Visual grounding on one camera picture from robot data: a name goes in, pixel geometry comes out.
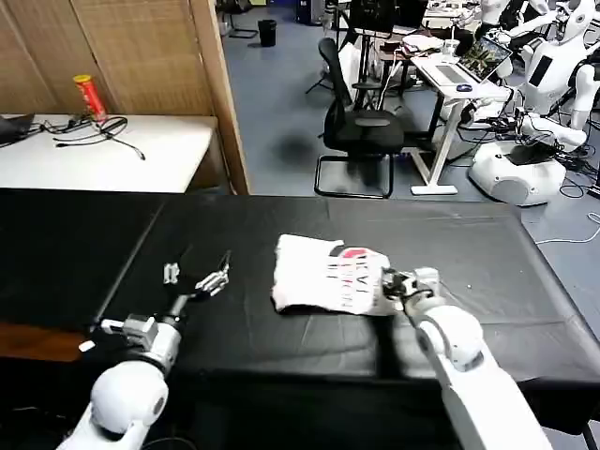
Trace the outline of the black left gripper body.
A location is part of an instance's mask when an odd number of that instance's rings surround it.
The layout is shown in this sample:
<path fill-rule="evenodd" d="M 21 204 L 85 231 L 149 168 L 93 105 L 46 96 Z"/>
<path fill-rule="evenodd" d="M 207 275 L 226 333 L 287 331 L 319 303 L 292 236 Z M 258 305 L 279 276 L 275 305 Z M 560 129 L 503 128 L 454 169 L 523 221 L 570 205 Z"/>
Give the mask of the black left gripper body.
<path fill-rule="evenodd" d="M 203 296 L 205 282 L 196 277 L 178 276 L 171 277 L 166 282 L 166 292 L 169 302 L 166 319 L 174 322 L 180 318 L 188 302 L 196 301 Z"/>

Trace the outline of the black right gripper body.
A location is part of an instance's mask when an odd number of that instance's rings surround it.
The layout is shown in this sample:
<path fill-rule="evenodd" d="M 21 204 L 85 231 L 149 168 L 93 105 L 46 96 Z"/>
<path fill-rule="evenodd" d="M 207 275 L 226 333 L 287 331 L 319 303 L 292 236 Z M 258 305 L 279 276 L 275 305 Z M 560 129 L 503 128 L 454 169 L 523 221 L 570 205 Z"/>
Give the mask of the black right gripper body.
<path fill-rule="evenodd" d="M 388 297 L 401 301 L 417 292 L 417 280 L 413 274 L 394 272 L 388 281 Z"/>

